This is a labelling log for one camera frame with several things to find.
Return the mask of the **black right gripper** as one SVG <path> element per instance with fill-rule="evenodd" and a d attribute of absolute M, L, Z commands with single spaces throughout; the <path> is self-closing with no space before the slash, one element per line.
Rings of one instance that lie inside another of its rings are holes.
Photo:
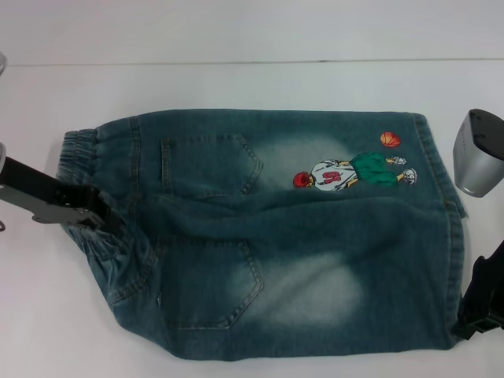
<path fill-rule="evenodd" d="M 479 256 L 472 267 L 472 279 L 464 296 L 465 312 L 488 312 L 493 295 L 503 281 L 503 243 L 488 258 Z M 476 333 L 503 329 L 503 314 L 490 313 L 458 316 L 452 333 L 458 338 L 469 340 Z"/>

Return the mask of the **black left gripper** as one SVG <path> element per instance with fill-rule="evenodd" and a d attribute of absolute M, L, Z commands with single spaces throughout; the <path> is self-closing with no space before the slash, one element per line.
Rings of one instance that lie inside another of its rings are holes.
<path fill-rule="evenodd" d="M 27 210 L 41 224 L 83 224 L 111 234 L 122 226 L 98 189 L 62 183 L 10 157 L 2 161 L 1 200 Z"/>

